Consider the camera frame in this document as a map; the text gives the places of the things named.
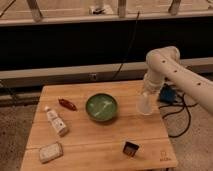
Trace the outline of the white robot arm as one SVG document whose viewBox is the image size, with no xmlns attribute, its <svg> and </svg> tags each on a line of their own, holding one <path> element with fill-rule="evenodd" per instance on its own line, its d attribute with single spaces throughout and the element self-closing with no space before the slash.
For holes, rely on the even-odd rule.
<svg viewBox="0 0 213 171">
<path fill-rule="evenodd" d="M 150 95 L 160 91 L 166 78 L 213 114 L 213 82 L 181 66 L 179 59 L 180 52 L 174 46 L 154 49 L 147 53 L 148 70 L 137 104 L 143 115 L 153 113 Z"/>
</svg>

